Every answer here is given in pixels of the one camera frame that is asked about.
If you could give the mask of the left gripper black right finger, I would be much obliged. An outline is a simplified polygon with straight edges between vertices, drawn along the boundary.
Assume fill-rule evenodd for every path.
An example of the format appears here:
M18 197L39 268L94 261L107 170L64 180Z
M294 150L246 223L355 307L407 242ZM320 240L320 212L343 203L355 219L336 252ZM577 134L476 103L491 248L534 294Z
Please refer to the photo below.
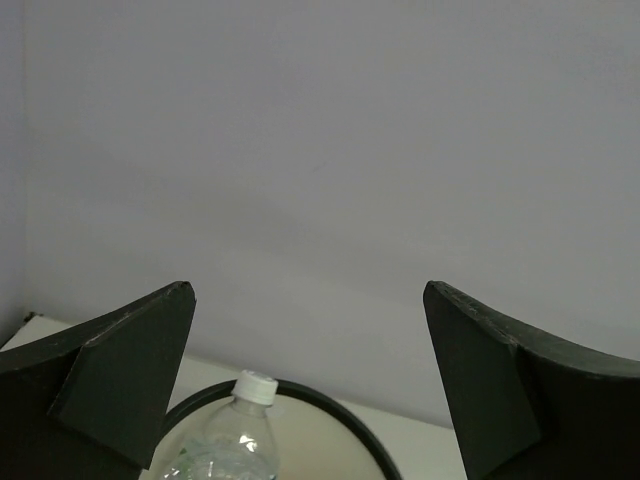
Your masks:
M470 479L636 479L639 363L504 315L442 281L423 304Z

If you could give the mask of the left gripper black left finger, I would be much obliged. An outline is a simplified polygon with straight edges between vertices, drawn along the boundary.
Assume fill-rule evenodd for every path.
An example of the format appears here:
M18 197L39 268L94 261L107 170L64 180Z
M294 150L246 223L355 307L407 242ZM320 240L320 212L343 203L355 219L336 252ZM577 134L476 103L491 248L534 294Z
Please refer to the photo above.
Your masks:
M138 478L161 438L195 306L178 281L2 352L2 478Z

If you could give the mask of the clear bottle green white label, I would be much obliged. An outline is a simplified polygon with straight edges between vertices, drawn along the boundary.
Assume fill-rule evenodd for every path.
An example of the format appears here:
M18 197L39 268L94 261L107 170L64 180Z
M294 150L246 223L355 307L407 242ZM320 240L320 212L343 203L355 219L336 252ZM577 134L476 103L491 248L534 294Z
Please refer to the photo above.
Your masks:
M162 479L270 480L278 477L280 457L267 411L278 382L244 370L232 400L189 434Z

